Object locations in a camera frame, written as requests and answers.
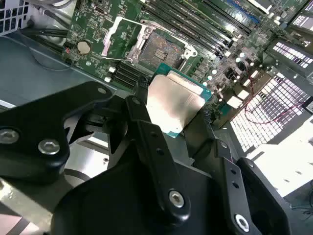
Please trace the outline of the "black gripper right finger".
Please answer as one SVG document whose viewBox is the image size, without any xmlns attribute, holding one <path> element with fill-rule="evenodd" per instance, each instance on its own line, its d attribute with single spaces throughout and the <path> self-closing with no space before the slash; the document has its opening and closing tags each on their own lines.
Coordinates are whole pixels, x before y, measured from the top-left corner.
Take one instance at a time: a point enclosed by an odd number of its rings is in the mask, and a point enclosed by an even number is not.
<svg viewBox="0 0 313 235">
<path fill-rule="evenodd" d="M 282 197 L 250 159 L 232 158 L 200 110 L 185 127 L 193 166 L 214 180 L 228 229 L 236 235 L 289 235 L 291 222 Z"/>
</svg>

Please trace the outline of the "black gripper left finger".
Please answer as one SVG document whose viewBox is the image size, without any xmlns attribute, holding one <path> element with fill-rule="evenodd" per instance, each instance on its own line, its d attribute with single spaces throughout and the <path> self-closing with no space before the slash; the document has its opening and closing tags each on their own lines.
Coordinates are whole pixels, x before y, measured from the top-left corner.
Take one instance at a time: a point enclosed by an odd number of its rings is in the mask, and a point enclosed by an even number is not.
<svg viewBox="0 0 313 235">
<path fill-rule="evenodd" d="M 91 81 L 1 113 L 1 176 L 54 182 L 64 171 L 70 145 L 102 131 L 109 135 L 110 169 L 138 160 L 152 180 L 161 214 L 169 222 L 186 221 L 191 203 L 161 129 L 151 122 L 147 94 L 141 85 L 134 95 L 120 98 Z"/>
</svg>

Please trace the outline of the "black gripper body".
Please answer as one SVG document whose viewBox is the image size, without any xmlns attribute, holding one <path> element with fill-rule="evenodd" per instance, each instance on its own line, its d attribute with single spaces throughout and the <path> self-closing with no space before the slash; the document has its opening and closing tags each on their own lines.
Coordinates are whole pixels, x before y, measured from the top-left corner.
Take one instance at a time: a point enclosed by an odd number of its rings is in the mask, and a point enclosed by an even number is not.
<svg viewBox="0 0 313 235">
<path fill-rule="evenodd" d="M 53 235 L 226 235 L 229 230 L 213 180 L 176 163 L 191 215 L 173 226 L 157 208 L 148 172 L 129 160 L 68 192 L 55 209 Z"/>
</svg>

